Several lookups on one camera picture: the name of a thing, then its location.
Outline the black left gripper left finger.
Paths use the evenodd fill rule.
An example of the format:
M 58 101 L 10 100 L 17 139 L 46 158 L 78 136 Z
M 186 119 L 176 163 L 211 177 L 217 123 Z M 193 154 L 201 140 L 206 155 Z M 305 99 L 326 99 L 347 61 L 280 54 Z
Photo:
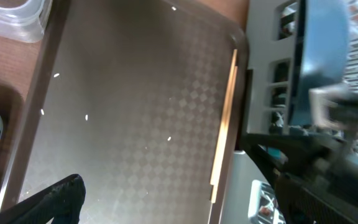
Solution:
M 72 174 L 0 213 L 0 224 L 78 224 L 85 202 L 82 177 Z

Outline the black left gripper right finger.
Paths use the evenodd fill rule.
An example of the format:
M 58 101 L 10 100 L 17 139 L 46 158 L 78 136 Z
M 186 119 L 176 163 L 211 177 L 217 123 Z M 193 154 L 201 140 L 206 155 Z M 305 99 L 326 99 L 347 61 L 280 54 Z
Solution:
M 287 223 L 358 223 L 357 207 L 289 174 L 281 174 L 274 189 Z

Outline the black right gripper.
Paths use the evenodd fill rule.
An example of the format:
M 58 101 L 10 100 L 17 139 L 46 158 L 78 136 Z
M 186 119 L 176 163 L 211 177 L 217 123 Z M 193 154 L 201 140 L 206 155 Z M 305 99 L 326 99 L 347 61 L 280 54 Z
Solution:
M 344 132 L 343 138 L 323 136 L 329 155 L 317 162 L 318 169 L 331 181 L 358 184 L 358 156 L 354 152 L 358 135 L 358 94 L 345 84 L 335 84 L 310 89 L 309 98 L 315 126 Z M 274 186 L 275 171 L 304 174 L 319 154 L 319 142 L 311 136 L 249 133 L 241 137 L 241 149 Z

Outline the dark blue plate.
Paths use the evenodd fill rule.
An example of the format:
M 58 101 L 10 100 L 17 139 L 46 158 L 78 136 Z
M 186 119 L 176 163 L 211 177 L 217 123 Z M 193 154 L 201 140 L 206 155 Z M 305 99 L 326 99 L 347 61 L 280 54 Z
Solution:
M 289 125 L 312 123 L 309 90 L 342 82 L 349 12 L 342 0 L 298 1 Z

